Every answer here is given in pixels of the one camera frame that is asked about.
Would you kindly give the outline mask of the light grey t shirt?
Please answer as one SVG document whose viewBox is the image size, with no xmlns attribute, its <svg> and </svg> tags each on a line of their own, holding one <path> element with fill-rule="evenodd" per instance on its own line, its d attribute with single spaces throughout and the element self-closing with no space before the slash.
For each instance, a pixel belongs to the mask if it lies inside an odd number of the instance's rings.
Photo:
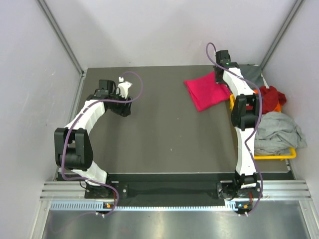
<svg viewBox="0 0 319 239">
<path fill-rule="evenodd" d="M 293 118 L 281 112 L 262 116 L 255 136 L 255 155 L 285 155 L 290 148 L 306 147 L 306 137 Z"/>
</svg>

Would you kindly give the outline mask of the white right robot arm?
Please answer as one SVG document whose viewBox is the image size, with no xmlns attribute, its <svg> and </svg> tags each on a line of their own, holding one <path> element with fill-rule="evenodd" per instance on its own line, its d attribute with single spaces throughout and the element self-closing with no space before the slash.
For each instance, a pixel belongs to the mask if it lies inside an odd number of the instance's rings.
<svg viewBox="0 0 319 239">
<path fill-rule="evenodd" d="M 235 99 L 231 123 L 237 134 L 238 159 L 232 193 L 244 197 L 258 188 L 254 140 L 260 117 L 260 97 L 243 78 L 239 65 L 231 61 L 228 50 L 215 52 L 215 58 L 216 81 L 226 84 Z"/>
</svg>

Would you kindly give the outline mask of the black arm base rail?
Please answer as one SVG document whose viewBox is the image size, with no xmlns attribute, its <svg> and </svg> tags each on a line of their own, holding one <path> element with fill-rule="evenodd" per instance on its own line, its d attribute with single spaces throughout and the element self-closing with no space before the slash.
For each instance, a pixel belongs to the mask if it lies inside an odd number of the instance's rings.
<svg viewBox="0 0 319 239">
<path fill-rule="evenodd" d="M 96 198 L 88 190 L 86 199 L 119 198 L 118 206 L 221 206 L 224 200 L 257 199 L 260 185 L 242 196 L 232 193 L 232 173 L 110 174 L 117 192 Z"/>
</svg>

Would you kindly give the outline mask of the pink t shirt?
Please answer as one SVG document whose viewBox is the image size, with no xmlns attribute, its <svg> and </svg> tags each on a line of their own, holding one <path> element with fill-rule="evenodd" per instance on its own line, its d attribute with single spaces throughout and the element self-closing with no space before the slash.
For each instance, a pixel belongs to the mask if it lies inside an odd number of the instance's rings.
<svg viewBox="0 0 319 239">
<path fill-rule="evenodd" d="M 197 79 L 185 80 L 184 84 L 199 112 L 228 100 L 231 95 L 225 84 L 216 82 L 214 71 Z"/>
</svg>

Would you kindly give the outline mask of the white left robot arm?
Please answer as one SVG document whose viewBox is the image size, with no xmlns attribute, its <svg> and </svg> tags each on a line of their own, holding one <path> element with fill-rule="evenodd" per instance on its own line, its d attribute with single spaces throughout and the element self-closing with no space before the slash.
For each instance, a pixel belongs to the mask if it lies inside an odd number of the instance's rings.
<svg viewBox="0 0 319 239">
<path fill-rule="evenodd" d="M 100 80 L 98 89 L 88 96 L 76 117 L 54 132 L 56 165 L 84 177 L 86 189 L 96 198 L 107 198 L 115 192 L 109 174 L 94 162 L 89 134 L 107 111 L 122 117 L 131 114 L 129 89 L 132 85 L 122 77 L 118 84 L 112 80 Z"/>
</svg>

